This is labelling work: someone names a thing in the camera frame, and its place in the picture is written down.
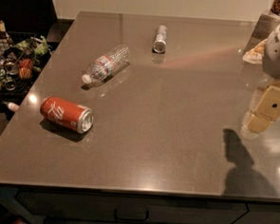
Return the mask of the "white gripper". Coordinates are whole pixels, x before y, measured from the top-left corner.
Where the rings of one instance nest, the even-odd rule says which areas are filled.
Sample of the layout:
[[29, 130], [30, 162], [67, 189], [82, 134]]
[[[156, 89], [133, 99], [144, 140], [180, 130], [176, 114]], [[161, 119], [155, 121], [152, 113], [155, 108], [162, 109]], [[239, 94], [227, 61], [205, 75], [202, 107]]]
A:
[[[262, 64], [263, 71], [280, 79], [280, 24], [274, 29], [269, 38], [247, 51], [243, 62], [249, 64]], [[265, 88], [255, 90], [249, 105], [249, 110], [244, 116], [246, 130], [261, 134], [280, 118], [280, 81], [273, 82]]]

